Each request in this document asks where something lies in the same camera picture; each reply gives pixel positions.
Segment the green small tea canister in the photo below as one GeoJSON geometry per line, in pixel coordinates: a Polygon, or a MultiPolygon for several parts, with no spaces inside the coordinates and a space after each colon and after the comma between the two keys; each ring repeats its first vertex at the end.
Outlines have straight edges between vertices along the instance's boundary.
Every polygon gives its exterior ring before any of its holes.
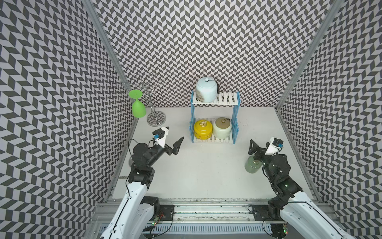
{"type": "Polygon", "coordinates": [[[256,159],[254,155],[252,155],[248,157],[244,167],[248,173],[254,174],[263,167],[263,164],[260,160],[256,159]]]}

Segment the yellow ceramic tea canister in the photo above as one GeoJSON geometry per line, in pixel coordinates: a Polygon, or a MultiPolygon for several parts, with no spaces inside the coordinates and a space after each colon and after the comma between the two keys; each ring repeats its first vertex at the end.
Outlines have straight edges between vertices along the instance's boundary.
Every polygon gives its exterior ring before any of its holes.
{"type": "Polygon", "coordinates": [[[210,121],[201,119],[194,124],[194,136],[197,139],[207,140],[212,137],[213,126],[210,121]]]}

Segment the cream tea canister tan lid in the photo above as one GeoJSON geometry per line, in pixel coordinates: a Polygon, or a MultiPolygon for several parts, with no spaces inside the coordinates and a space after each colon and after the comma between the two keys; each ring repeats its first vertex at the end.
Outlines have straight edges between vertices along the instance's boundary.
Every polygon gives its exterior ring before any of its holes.
{"type": "Polygon", "coordinates": [[[232,125],[229,118],[220,117],[213,123],[213,135],[218,139],[228,138],[231,133],[232,125]]]}

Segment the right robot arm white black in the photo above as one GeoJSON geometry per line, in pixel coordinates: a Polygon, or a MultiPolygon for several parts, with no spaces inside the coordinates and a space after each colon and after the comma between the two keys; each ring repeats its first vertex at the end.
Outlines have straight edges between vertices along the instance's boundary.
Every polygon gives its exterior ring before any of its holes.
{"type": "Polygon", "coordinates": [[[306,239],[351,239],[352,236],[338,226],[308,197],[290,177],[291,166],[281,151],[283,140],[272,137],[266,147],[250,140],[248,154],[262,164],[275,197],[267,206],[250,205],[255,221],[271,222],[270,236],[283,239],[291,225],[306,239]]]}

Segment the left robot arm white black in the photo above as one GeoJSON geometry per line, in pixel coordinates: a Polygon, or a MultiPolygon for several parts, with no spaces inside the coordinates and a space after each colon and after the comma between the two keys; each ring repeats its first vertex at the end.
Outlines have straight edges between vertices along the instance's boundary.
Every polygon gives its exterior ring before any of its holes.
{"type": "Polygon", "coordinates": [[[153,164],[163,155],[177,155],[184,140],[182,136],[173,147],[166,144],[169,127],[152,132],[153,145],[138,143],[132,151],[131,171],[125,183],[126,193],[111,222],[101,234],[102,239],[138,239],[150,219],[159,212],[159,198],[147,196],[153,182],[153,164]]]}

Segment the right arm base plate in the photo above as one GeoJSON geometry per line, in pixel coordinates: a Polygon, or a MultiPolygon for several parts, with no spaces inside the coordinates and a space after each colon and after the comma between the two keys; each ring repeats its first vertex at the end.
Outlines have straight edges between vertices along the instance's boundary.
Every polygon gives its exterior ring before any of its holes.
{"type": "Polygon", "coordinates": [[[270,221],[272,219],[269,215],[268,205],[250,205],[248,209],[253,214],[256,222],[270,221]]]}

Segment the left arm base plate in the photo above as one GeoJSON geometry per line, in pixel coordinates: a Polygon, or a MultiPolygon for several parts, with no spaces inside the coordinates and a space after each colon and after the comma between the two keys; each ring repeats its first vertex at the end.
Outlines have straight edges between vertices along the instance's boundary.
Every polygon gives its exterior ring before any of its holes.
{"type": "Polygon", "coordinates": [[[156,222],[171,222],[174,218],[175,205],[160,205],[152,218],[156,222]]]}

